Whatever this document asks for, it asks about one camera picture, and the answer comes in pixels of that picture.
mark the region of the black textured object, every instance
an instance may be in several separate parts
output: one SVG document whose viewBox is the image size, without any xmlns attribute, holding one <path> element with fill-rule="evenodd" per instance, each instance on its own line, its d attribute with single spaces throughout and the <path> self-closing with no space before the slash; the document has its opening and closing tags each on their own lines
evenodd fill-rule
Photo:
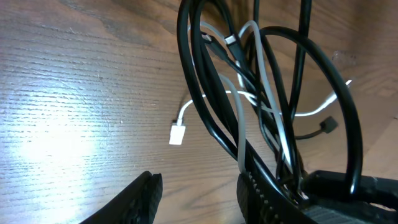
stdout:
<svg viewBox="0 0 398 224">
<path fill-rule="evenodd" d="M 327 134 L 331 133 L 335 128 L 338 127 L 337 121 L 334 120 L 331 116 L 327 117 L 319 125 L 321 126 L 321 130 L 323 130 Z"/>
<path fill-rule="evenodd" d="M 236 195 L 247 224 L 316 223 L 280 194 L 272 194 L 271 188 L 259 176 L 239 175 Z"/>
<path fill-rule="evenodd" d="M 303 191 L 306 194 L 343 201 L 344 177 L 345 174 L 338 172 L 315 171 L 303 182 Z M 355 200 L 381 204 L 397 210 L 398 180 L 362 176 Z"/>
<path fill-rule="evenodd" d="M 81 224 L 153 223 L 162 192 L 162 175 L 152 175 L 149 171 L 145 171 Z"/>
<path fill-rule="evenodd" d="M 368 224 L 369 223 L 349 217 L 347 215 L 344 215 L 340 212 L 336 212 L 331 209 L 323 208 L 318 205 L 311 206 L 310 208 L 304 210 L 303 212 L 307 216 L 311 217 L 318 224 L 336 224 L 336 223 Z"/>
</svg>

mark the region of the cable bundle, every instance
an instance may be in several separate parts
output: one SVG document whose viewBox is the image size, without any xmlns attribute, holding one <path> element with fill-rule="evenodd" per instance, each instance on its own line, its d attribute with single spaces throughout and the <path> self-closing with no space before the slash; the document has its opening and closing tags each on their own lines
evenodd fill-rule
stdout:
<svg viewBox="0 0 398 224">
<path fill-rule="evenodd" d="M 200 21 L 201 12 L 206 3 L 214 4 L 218 12 L 222 15 L 229 31 L 228 35 L 225 37 L 214 27 Z M 348 145 L 345 194 L 353 195 L 361 177 L 363 158 L 361 128 L 358 114 L 353 99 L 348 91 L 348 87 L 337 69 L 320 48 L 308 39 L 311 0 L 302 0 L 298 31 L 286 27 L 258 28 L 258 9 L 259 1 L 255 0 L 253 20 L 248 21 L 240 32 L 237 33 L 232 23 L 231 14 L 222 0 L 182 1 L 178 13 L 177 39 L 185 79 L 192 96 L 191 102 L 195 105 L 209 133 L 232 158 L 238 160 L 239 170 L 242 173 L 250 173 L 261 177 L 261 179 L 267 183 L 267 186 L 270 187 L 270 194 L 279 195 L 286 199 L 291 205 L 299 205 L 305 201 L 305 197 L 303 197 L 300 190 L 302 180 L 305 177 L 305 171 L 296 146 L 296 139 L 310 138 L 318 134 L 315 132 L 300 137 L 295 136 L 293 129 L 293 121 L 297 115 L 296 110 L 302 84 L 303 65 L 305 55 L 308 54 L 321 68 L 333 88 L 334 94 L 327 100 L 328 104 L 334 99 L 337 99 L 343 112 Z M 201 31 L 201 25 L 210 28 L 219 38 L 223 39 L 226 48 L 234 59 L 228 57 L 226 49 L 215 37 Z M 241 42 L 241 37 L 248 28 L 251 28 L 253 32 L 243 44 Z M 189 29 L 192 56 L 188 44 Z M 289 102 L 285 93 L 282 75 L 275 55 L 267 40 L 267 35 L 284 37 L 297 44 L 293 85 Z M 224 60 L 237 72 L 239 83 L 241 87 L 244 88 L 244 91 L 239 92 L 230 80 L 218 74 L 208 49 L 214 52 L 217 57 Z M 262 53 L 263 49 L 271 66 L 279 102 L 276 102 L 267 79 L 266 66 Z M 229 91 L 224 89 L 223 83 L 228 86 Z M 227 93 L 231 93 L 234 96 L 238 120 L 235 117 Z M 251 146 L 250 142 L 246 140 L 243 109 L 238 93 L 244 94 L 252 103 L 252 108 L 259 118 L 261 133 L 266 143 L 275 154 L 275 159 L 277 161 L 276 177 L 272 175 L 256 150 Z M 222 125 L 228 130 L 230 135 L 232 135 L 234 142 L 231 142 L 215 123 L 205 104 L 203 99 L 204 96 L 208 99 L 211 108 Z M 329 118 L 321 123 L 321 127 L 322 124 L 323 128 L 336 125 Z M 175 127 L 177 126 L 182 126 L 182 115 L 178 116 Z"/>
</svg>

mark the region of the usb connector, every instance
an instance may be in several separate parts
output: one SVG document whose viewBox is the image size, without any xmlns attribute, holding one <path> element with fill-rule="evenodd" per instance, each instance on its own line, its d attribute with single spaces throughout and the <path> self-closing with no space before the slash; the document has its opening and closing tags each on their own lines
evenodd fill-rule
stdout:
<svg viewBox="0 0 398 224">
<path fill-rule="evenodd" d="M 185 125 L 173 123 L 172 128 L 170 130 L 170 141 L 171 145 L 181 145 L 182 139 L 185 134 Z"/>
</svg>

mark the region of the wooden surface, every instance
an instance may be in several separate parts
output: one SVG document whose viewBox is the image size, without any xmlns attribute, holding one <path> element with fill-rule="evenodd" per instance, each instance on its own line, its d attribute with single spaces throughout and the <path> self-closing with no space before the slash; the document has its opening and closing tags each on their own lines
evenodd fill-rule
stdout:
<svg viewBox="0 0 398 224">
<path fill-rule="evenodd" d="M 237 27 L 251 4 L 229 2 Z M 0 0 L 0 223 L 78 223 L 145 170 L 164 177 L 156 223 L 243 222 L 237 164 L 194 107 L 185 115 L 183 144 L 168 144 L 171 122 L 189 100 L 175 36 L 178 7 L 178 0 Z M 310 29 L 343 77 L 354 80 L 364 172 L 394 179 L 397 10 L 395 0 L 314 1 Z M 298 15 L 298 1 L 261 1 L 261 26 L 296 29 Z M 218 17 L 204 18 L 222 28 Z M 290 86 L 295 46 L 270 40 Z M 216 65 L 236 83 L 232 70 Z M 331 90 L 311 60 L 304 79 L 299 111 Z M 252 110 L 246 113 L 248 139 L 273 168 Z M 314 131 L 330 114 L 336 131 L 298 143 L 309 171 L 345 169 L 337 104 L 296 119 L 296 134 Z"/>
</svg>

